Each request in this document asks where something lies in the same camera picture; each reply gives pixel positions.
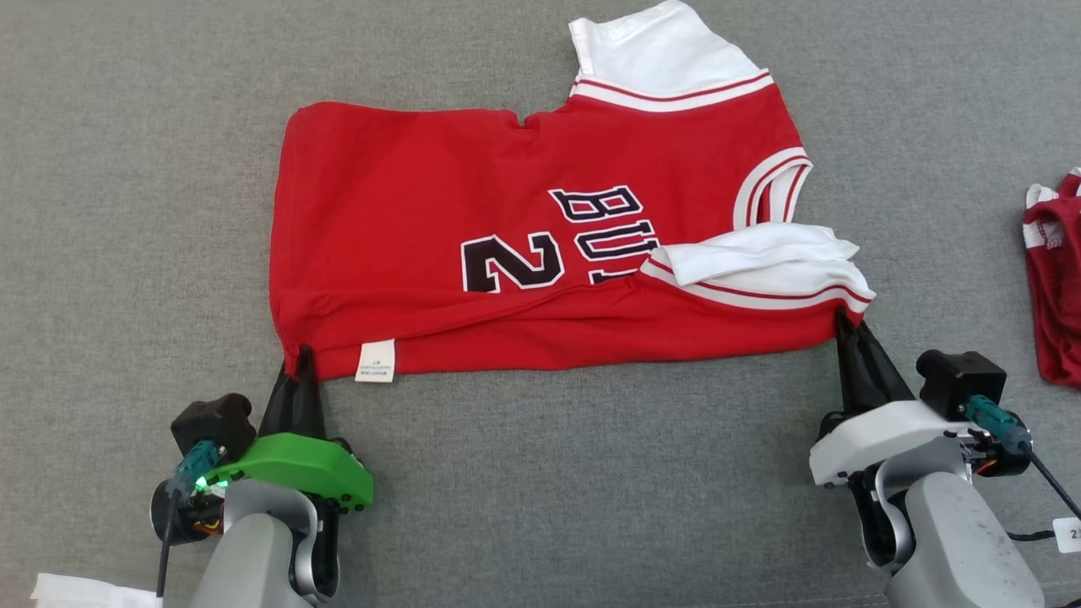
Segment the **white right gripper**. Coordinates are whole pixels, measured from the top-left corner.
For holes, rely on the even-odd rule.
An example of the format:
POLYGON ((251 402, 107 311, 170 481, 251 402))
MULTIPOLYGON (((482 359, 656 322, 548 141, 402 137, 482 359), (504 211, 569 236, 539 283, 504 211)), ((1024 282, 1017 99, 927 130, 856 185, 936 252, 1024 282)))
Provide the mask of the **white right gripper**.
POLYGON ((868 470, 935 439, 972 438, 965 421, 946 420, 927 404, 915 400, 868 323, 852 323, 844 308, 835 312, 835 349, 841 415, 854 418, 839 423, 811 447, 808 466, 815 485, 841 483, 845 474, 868 470))

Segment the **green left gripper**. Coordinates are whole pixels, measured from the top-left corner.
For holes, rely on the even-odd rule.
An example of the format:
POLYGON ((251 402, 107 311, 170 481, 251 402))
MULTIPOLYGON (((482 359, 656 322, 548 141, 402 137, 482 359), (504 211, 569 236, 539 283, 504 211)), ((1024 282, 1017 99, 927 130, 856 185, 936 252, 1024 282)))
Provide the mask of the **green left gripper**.
POLYGON ((368 508, 374 479, 348 442, 326 438, 313 353, 302 346, 295 376, 283 362, 258 427, 258 439, 236 462, 205 475, 205 488, 261 480, 321 497, 337 508, 368 508))

